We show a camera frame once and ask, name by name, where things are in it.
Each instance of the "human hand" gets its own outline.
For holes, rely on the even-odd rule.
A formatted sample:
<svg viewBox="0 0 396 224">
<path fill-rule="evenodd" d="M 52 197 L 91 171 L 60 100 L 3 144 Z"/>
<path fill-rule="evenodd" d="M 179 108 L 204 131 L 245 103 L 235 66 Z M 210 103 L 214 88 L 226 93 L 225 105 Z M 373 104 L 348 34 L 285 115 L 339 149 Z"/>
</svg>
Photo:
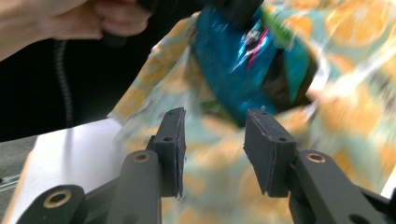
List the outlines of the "human hand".
<svg viewBox="0 0 396 224">
<path fill-rule="evenodd" d="M 137 35 L 145 30 L 151 13 L 136 0 L 25 0 L 39 18 L 47 38 L 95 38 L 102 31 Z"/>
</svg>

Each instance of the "patterned cloth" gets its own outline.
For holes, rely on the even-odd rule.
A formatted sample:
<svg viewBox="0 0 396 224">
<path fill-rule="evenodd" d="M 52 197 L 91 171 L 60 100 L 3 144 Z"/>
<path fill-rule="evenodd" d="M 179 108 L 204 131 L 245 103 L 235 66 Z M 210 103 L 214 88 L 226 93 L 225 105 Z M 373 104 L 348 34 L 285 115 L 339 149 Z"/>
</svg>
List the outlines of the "patterned cloth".
<svg viewBox="0 0 396 224">
<path fill-rule="evenodd" d="M 301 149 L 331 155 L 357 185 L 379 193 L 396 162 L 396 20 L 389 1 L 266 1 L 317 55 L 327 82 L 316 101 L 276 116 Z M 163 223 L 291 223 L 288 199 L 261 195 L 243 151 L 245 129 L 205 83 L 189 46 L 199 14 L 155 48 L 110 117 L 123 124 L 125 152 L 145 148 L 163 114 L 183 106 L 186 163 L 181 200 L 163 200 Z"/>
</svg>

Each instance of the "dark background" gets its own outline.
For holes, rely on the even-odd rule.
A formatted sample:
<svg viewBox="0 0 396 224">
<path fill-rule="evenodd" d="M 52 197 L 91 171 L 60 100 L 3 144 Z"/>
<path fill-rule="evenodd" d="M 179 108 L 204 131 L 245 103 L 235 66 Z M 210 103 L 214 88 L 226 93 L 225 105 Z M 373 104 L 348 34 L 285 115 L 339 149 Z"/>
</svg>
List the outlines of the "dark background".
<svg viewBox="0 0 396 224">
<path fill-rule="evenodd" d="M 151 48 L 181 19 L 199 11 L 180 0 L 172 12 L 158 12 L 140 35 L 121 49 L 96 40 L 69 40 L 64 70 L 74 126 L 104 119 L 134 81 Z M 65 128 L 64 99 L 54 70 L 54 40 L 34 43 L 0 62 L 0 142 Z"/>
</svg>

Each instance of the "black cable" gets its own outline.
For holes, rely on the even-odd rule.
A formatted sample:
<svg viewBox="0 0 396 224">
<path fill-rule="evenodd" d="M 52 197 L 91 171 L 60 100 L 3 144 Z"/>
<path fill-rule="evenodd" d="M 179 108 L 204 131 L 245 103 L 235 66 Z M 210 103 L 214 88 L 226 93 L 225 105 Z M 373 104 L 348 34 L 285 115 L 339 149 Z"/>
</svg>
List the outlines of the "black cable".
<svg viewBox="0 0 396 224">
<path fill-rule="evenodd" d="M 64 98 L 66 128 L 71 128 L 74 125 L 74 111 L 71 91 L 64 71 L 64 51 L 66 43 L 66 40 L 55 40 L 53 57 L 55 73 L 58 78 L 59 86 L 61 87 L 62 97 Z"/>
</svg>

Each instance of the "white table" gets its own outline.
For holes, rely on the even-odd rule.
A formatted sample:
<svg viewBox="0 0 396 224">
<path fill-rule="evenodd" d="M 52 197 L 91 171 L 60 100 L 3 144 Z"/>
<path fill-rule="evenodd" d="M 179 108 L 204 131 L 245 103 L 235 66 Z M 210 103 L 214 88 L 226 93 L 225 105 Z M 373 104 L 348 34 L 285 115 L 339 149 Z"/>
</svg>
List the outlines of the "white table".
<svg viewBox="0 0 396 224">
<path fill-rule="evenodd" d="M 38 195 L 55 186 L 74 184 L 89 192 L 117 177 L 125 157 L 114 143 L 119 130 L 115 120 L 104 119 L 38 136 L 3 223 L 16 223 Z"/>
</svg>

